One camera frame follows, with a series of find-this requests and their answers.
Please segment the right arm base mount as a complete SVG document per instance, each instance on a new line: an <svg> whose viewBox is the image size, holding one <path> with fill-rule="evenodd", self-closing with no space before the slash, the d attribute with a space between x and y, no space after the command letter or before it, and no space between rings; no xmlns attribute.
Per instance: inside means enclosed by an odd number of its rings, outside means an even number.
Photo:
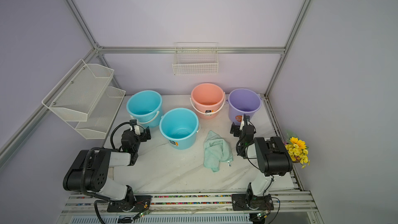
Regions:
<svg viewBox="0 0 398 224"><path fill-rule="evenodd" d="M234 211L272 211L273 200L270 194L266 196L247 196L245 194L232 194L232 207Z"/></svg>

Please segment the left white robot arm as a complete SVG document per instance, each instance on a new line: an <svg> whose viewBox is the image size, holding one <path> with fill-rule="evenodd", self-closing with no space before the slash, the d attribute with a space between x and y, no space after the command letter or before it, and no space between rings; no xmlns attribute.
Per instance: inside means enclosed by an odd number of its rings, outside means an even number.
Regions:
<svg viewBox="0 0 398 224"><path fill-rule="evenodd" d="M131 186L115 182L108 176L108 170L135 165L140 144L150 139L149 127L139 135L131 127L124 131L118 150L99 147L81 150L64 177L63 188L109 202L134 205L136 197Z"/></svg>

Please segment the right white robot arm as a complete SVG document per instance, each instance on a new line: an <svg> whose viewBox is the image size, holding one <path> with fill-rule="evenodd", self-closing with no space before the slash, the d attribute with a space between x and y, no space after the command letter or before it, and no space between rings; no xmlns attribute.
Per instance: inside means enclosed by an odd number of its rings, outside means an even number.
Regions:
<svg viewBox="0 0 398 224"><path fill-rule="evenodd" d="M249 162L257 161L259 170L256 178L248 184L244 194L233 194L232 208L235 211L271 211L274 209L269 190L277 179L290 173L293 162L282 139L273 136L269 139L254 137L255 128L250 124L239 127L231 125L230 133L239 137L236 145L237 154Z"/></svg>

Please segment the mint green microfiber cloth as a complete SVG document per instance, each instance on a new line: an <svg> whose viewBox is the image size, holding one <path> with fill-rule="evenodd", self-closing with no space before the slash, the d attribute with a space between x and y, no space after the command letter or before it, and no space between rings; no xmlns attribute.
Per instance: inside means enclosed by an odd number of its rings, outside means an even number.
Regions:
<svg viewBox="0 0 398 224"><path fill-rule="evenodd" d="M213 173L217 173L220 170L220 163L231 163L232 161L233 154L230 144L217 133L209 131L204 142L203 166Z"/></svg>

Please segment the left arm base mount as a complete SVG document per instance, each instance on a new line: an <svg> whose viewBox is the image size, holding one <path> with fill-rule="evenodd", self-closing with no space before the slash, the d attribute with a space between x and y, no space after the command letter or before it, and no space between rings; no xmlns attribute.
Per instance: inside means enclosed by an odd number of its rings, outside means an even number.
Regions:
<svg viewBox="0 0 398 224"><path fill-rule="evenodd" d="M122 213L134 212L140 213L150 208L152 196L150 195L135 195L134 198L126 198L121 201L110 201L107 212L109 213Z"/></svg>

